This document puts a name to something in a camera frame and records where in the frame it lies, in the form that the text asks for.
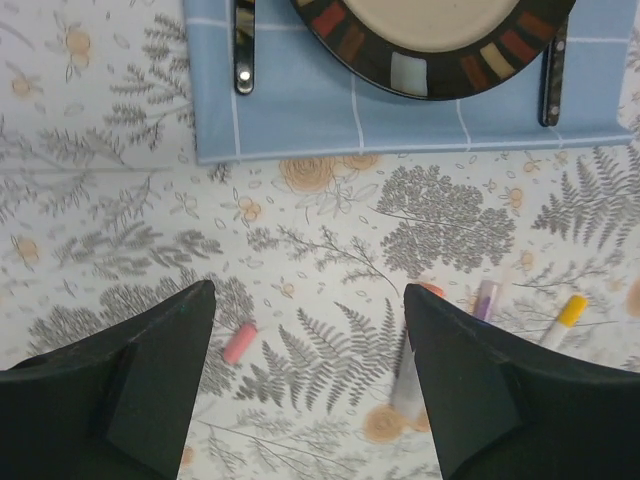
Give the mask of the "light blue checked placemat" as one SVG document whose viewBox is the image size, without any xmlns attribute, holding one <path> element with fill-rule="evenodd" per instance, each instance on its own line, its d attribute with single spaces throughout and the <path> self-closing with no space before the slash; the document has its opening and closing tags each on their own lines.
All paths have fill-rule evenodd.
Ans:
<svg viewBox="0 0 640 480">
<path fill-rule="evenodd" d="M 462 100 L 385 92 L 342 66 L 288 1 L 256 6 L 253 91 L 234 88 L 235 6 L 188 1 L 184 17 L 200 164 L 369 153 L 621 145 L 618 108 L 634 1 L 581 1 L 569 20 L 559 122 L 538 123 L 541 62 Z"/>
</svg>

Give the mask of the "pink pen cap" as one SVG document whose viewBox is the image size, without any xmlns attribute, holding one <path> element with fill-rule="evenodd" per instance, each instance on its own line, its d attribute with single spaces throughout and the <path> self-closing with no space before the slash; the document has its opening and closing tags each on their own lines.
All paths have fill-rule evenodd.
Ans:
<svg viewBox="0 0 640 480">
<path fill-rule="evenodd" d="M 254 341 L 258 329 L 254 323 L 243 324 L 230 338 L 223 350 L 223 360 L 229 365 L 237 364 Z"/>
</svg>

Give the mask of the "white marker with yellow tip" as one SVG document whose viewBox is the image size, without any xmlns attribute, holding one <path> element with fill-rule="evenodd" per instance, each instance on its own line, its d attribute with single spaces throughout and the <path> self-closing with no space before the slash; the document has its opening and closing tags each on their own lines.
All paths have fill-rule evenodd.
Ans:
<svg viewBox="0 0 640 480">
<path fill-rule="evenodd" d="M 562 323 L 554 323 L 540 339 L 539 346 L 549 350 L 557 350 L 570 330 L 570 327 Z"/>
</svg>

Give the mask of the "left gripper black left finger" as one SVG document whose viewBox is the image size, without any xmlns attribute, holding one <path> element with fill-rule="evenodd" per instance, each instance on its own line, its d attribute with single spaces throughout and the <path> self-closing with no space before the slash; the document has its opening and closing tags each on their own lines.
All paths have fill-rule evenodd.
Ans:
<svg viewBox="0 0 640 480">
<path fill-rule="evenodd" d="M 176 478 L 214 314 L 198 281 L 2 371 L 2 478 Z"/>
</svg>

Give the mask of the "grey marker with red tip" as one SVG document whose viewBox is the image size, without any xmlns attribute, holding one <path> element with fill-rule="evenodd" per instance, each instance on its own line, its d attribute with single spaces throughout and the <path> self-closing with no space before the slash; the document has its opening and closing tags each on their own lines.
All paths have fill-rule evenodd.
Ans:
<svg viewBox="0 0 640 480">
<path fill-rule="evenodd" d="M 425 411 L 415 354 L 408 338 L 404 342 L 398 375 L 391 392 L 390 404 L 397 413 L 409 422 L 416 422 Z"/>
</svg>

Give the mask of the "black handled table knife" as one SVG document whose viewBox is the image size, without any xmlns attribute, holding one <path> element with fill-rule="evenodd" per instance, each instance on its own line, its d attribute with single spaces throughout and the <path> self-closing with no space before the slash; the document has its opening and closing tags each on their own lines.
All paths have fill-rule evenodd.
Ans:
<svg viewBox="0 0 640 480">
<path fill-rule="evenodd" d="M 555 127 L 559 122 L 568 23 L 566 19 L 543 54 L 538 111 L 542 127 Z"/>
</svg>

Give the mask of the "dark striped rim dinner plate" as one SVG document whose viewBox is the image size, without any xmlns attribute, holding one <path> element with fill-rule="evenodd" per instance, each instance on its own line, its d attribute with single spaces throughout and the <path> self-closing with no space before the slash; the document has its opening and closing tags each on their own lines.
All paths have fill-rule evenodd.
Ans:
<svg viewBox="0 0 640 480">
<path fill-rule="evenodd" d="M 549 45 L 571 1 L 295 1 L 351 72 L 420 100 L 461 99 L 514 77 Z"/>
</svg>

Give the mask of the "black handled fork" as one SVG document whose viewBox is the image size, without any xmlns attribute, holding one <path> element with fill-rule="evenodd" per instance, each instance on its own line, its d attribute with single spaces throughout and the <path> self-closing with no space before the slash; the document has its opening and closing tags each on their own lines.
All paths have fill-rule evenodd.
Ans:
<svg viewBox="0 0 640 480">
<path fill-rule="evenodd" d="M 233 70 L 234 86 L 249 95 L 255 83 L 255 1 L 234 1 Z"/>
</svg>

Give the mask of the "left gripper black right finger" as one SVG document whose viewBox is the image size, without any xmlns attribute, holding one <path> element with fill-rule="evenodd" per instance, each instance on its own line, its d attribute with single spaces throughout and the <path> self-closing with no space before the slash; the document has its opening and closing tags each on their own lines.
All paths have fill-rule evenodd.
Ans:
<svg viewBox="0 0 640 480">
<path fill-rule="evenodd" d="M 639 376 L 546 349 L 418 284 L 404 291 L 446 479 L 635 479 Z"/>
</svg>

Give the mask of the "orange pen cap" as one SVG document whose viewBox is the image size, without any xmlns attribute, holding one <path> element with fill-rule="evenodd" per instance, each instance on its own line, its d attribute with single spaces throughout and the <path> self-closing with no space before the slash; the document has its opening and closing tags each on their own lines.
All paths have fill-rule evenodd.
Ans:
<svg viewBox="0 0 640 480">
<path fill-rule="evenodd" d="M 423 282 L 420 282 L 420 285 L 423 288 L 425 288 L 426 290 L 430 291 L 431 293 L 433 293 L 433 294 L 435 294 L 435 295 L 437 295 L 437 296 L 439 296 L 441 298 L 445 297 L 444 290 L 439 286 L 436 286 L 436 285 L 433 285 L 433 284 L 430 284 L 430 283 L 423 283 Z"/>
</svg>

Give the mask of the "purple pen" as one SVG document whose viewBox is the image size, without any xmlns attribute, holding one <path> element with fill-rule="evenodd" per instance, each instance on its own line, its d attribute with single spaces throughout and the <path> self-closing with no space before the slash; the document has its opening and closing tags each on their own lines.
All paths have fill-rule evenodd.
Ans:
<svg viewBox="0 0 640 480">
<path fill-rule="evenodd" d="M 473 315 L 475 318 L 489 322 L 498 305 L 502 284 L 483 279 L 480 283 Z"/>
</svg>

